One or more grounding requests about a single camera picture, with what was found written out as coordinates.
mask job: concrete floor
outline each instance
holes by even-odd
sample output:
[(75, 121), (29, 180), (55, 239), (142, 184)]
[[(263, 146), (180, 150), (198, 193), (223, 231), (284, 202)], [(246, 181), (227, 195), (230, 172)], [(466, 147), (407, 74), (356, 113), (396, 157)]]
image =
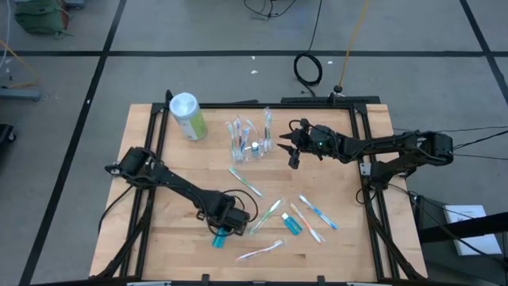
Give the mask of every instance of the concrete floor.
[[(79, 112), (89, 90), (100, 51), (119, 0), (88, 0), (72, 10), (72, 37), (55, 40), (26, 34), (12, 23), (10, 45), (35, 51), (25, 60), (41, 75), (39, 102), (0, 100), (0, 122), (14, 124), (18, 139), (0, 160), (0, 285), (18, 284), (64, 161)], [(275, 3), (282, 9), (290, 0)], [(251, 0), (261, 7), (260, 0)], [(508, 51), (504, 0), (468, 0), (492, 51)], [(362, 2), (324, 0), (315, 50), (344, 50)], [(257, 51), (308, 47), (317, 1), (297, 0), (282, 17), (250, 18), (242, 1), (128, 0), (111, 51)], [(0, 14), (6, 14), (5, 2)], [(0, 39), (6, 23), (0, 21)], [(372, 1), (355, 50), (482, 52), (457, 0)], [(75, 56), (36, 56), (37, 51), (70, 51)], [(78, 56), (78, 51), (96, 51)], [(200, 102), (259, 99), (278, 102), (303, 96), (292, 72), (294, 56), (110, 56), (91, 102), (83, 134), (65, 181), (32, 283), (87, 277), (97, 240), (98, 219), (105, 208), (110, 177), (103, 171), (116, 159), (129, 105), (160, 101), (164, 91), (189, 91)], [(337, 84), (343, 57), (321, 56), (324, 77), (314, 90), (325, 96)], [(503, 73), (508, 59), (496, 58)], [(0, 71), (0, 85), (30, 79), (10, 61)], [(314, 68), (302, 63), (310, 78)], [(508, 125), (508, 106), (485, 56), (354, 56), (344, 82), (347, 95), (378, 95), (388, 104), (394, 127), (460, 129)], [(455, 142), (493, 131), (454, 133)], [(497, 137), (462, 153), (508, 157), (508, 137)], [(442, 168), (420, 168), (411, 190), (447, 203), (483, 204), (488, 214), (506, 210), (508, 161), (457, 157)], [(431, 277), (469, 281), (429, 266)]]

